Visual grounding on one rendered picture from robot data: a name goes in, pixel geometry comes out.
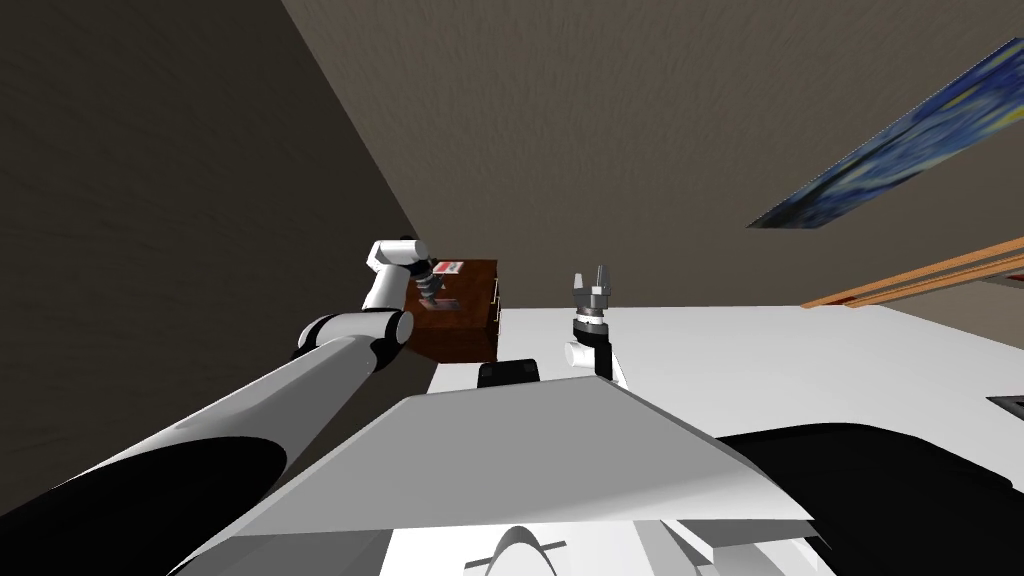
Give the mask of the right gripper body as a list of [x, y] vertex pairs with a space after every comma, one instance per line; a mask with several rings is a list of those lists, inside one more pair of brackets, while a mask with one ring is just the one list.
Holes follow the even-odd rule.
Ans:
[[605, 323], [611, 289], [606, 286], [577, 287], [572, 290], [575, 304], [575, 322], [585, 325]]

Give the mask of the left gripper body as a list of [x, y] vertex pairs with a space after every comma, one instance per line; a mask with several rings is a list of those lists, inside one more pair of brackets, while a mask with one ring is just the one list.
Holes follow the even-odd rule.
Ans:
[[437, 308], [436, 296], [443, 288], [443, 279], [434, 273], [437, 264], [437, 260], [419, 260], [411, 265], [411, 279], [427, 310]]

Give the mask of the brown wooden cabinet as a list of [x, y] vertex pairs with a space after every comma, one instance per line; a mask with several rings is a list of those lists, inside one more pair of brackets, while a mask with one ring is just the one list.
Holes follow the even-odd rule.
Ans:
[[406, 310], [414, 317], [414, 330], [406, 346], [437, 363], [488, 363], [497, 361], [500, 328], [498, 261], [465, 260], [461, 271], [444, 277], [436, 297], [455, 299], [458, 310], [428, 310], [411, 280], [406, 289]]

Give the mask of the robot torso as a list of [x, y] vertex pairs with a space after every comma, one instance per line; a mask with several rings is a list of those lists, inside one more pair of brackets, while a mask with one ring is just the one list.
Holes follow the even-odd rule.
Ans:
[[170, 576], [834, 576], [749, 459], [597, 376], [402, 400]]

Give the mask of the blue swirly painting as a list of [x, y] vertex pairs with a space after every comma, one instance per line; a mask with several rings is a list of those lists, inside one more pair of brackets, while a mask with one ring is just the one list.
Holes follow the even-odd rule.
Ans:
[[1024, 119], [1015, 37], [752, 222], [817, 229]]

